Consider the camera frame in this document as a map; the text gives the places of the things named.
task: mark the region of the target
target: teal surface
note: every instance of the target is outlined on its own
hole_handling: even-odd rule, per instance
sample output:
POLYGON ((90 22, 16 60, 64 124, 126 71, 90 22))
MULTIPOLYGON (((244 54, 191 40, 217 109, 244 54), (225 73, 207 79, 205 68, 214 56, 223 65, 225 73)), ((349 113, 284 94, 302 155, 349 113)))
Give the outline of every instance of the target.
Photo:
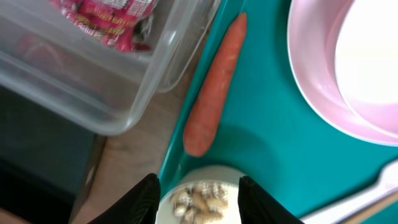
POLYGON ((162 195, 194 168, 226 164, 301 217, 373 183, 382 166, 398 157, 397 148, 337 131, 305 102, 289 67, 289 7, 286 0, 222 1, 160 170, 162 195), (228 25, 241 11, 248 14, 248 34, 216 140, 205 157, 189 157, 184 124, 228 25))

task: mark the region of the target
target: red packaging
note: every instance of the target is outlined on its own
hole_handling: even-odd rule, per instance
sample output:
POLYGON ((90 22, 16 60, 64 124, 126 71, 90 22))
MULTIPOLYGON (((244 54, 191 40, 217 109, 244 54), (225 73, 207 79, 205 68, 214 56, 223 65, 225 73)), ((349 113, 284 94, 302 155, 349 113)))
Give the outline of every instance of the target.
POLYGON ((134 28, 151 16, 157 0, 51 0, 62 14, 86 34, 122 52, 150 49, 134 28))

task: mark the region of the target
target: clear plastic container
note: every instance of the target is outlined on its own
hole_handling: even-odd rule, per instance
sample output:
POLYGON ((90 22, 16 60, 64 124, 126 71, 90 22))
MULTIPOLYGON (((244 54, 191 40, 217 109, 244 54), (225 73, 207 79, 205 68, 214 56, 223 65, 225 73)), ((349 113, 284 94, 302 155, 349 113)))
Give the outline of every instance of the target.
POLYGON ((122 54, 47 0, 0 2, 0 84, 96 133, 138 122, 156 91, 180 80, 220 0, 159 0, 153 51, 122 54))

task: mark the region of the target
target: pink bowl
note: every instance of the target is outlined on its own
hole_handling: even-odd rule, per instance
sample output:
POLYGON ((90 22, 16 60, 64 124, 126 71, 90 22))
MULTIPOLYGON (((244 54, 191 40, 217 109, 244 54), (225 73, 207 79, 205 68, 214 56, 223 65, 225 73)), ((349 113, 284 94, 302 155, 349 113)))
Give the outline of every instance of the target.
POLYGON ((356 1, 336 45, 340 93, 354 114, 377 131, 398 138, 397 1, 356 1))
POLYGON ((363 141, 398 146, 397 138, 380 133, 356 116, 336 84, 336 43, 353 1, 292 1, 287 31, 290 66, 308 104, 330 125, 363 141))

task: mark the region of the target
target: orange carrot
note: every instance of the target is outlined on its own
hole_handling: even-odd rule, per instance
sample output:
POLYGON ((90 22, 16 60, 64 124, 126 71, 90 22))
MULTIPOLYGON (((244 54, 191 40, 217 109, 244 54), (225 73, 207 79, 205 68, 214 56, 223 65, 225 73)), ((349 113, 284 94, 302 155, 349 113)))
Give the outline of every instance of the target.
POLYGON ((214 141, 246 36, 246 23, 246 13, 242 13, 228 28, 193 104, 183 134, 185 151, 191 156, 203 156, 214 141))

